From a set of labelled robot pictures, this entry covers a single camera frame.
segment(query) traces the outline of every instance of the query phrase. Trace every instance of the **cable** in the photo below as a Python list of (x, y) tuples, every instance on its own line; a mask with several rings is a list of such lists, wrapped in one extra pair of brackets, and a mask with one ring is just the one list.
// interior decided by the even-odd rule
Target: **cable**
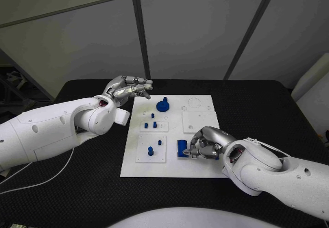
[(25, 169), (32, 163), (29, 163), (1, 183), (0, 185)]
[(9, 192), (12, 192), (12, 191), (17, 191), (17, 190), (22, 190), (22, 189), (33, 188), (33, 187), (36, 187), (36, 186), (45, 184), (46, 182), (49, 182), (49, 181), (61, 174), (62, 170), (65, 169), (65, 167), (66, 167), (66, 165), (68, 165), (68, 163), (69, 163), (69, 160), (71, 160), (72, 155), (74, 155), (74, 149), (72, 149), (71, 156), (69, 156), (69, 158), (68, 158), (68, 161), (66, 161), (66, 164), (65, 164), (64, 168), (61, 169), (61, 171), (58, 172), (58, 174), (56, 174), (49, 180), (46, 180), (45, 182), (42, 182), (42, 183), (39, 183), (39, 184), (35, 184), (35, 185), (30, 185), (30, 186), (17, 188), (17, 189), (7, 190), (7, 191), (1, 192), (0, 195), (4, 194), (4, 193), (9, 193)]
[(270, 146), (268, 144), (266, 144), (264, 142), (258, 141), (257, 139), (251, 139), (251, 138), (247, 138), (244, 139), (245, 141), (250, 141), (250, 142), (257, 142), (260, 143), (261, 145), (264, 145), (266, 147), (268, 147), (270, 149), (279, 151), (280, 153), (283, 153), (287, 157), (291, 157), (287, 153), (284, 153), (283, 151), (280, 151), (277, 148), (274, 148), (273, 146)]

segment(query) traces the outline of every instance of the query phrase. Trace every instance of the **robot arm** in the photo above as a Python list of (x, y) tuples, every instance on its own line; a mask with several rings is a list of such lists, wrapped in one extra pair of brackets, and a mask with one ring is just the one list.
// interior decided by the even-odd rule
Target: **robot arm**
[[(92, 98), (64, 102), (22, 113), (0, 125), (0, 171), (62, 154), (107, 133), (113, 123), (126, 125), (130, 113), (118, 107), (128, 97), (144, 96), (153, 82), (118, 76)], [(75, 132), (75, 127), (85, 132)]]
[[(198, 140), (201, 149), (195, 148)], [(261, 145), (274, 149), (257, 140), (235, 140), (221, 129), (203, 127), (183, 153), (211, 159), (222, 153), (222, 173), (248, 195), (266, 191), (289, 207), (329, 220), (329, 166), (290, 156), (279, 158)]]

